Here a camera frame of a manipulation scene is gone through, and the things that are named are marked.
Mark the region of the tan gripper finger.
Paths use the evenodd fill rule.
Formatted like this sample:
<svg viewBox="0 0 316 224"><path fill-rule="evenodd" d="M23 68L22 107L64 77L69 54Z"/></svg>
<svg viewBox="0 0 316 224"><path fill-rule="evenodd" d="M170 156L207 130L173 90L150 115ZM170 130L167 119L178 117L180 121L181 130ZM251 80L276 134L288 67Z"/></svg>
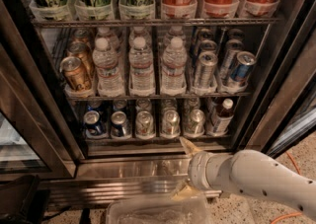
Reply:
<svg viewBox="0 0 316 224"><path fill-rule="evenodd" d="M188 156L194 156L196 153L201 152L201 149L194 145L194 143L187 138L181 136L180 137L181 145L184 148L185 153Z"/></svg>
<svg viewBox="0 0 316 224"><path fill-rule="evenodd" d="M200 194L190 182L180 182L176 188L170 193L170 198L174 201L181 201Z"/></svg>

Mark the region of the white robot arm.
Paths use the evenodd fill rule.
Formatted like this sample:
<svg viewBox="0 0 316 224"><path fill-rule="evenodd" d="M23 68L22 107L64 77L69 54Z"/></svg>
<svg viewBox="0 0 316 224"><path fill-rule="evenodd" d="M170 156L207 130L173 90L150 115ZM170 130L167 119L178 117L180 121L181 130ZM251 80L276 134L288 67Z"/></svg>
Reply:
<svg viewBox="0 0 316 224"><path fill-rule="evenodd" d="M171 193L183 200L201 191L221 190L260 200L274 201L316 220L316 182L290 170L256 150L234 154L205 152L185 137L180 138L189 156L188 178Z"/></svg>

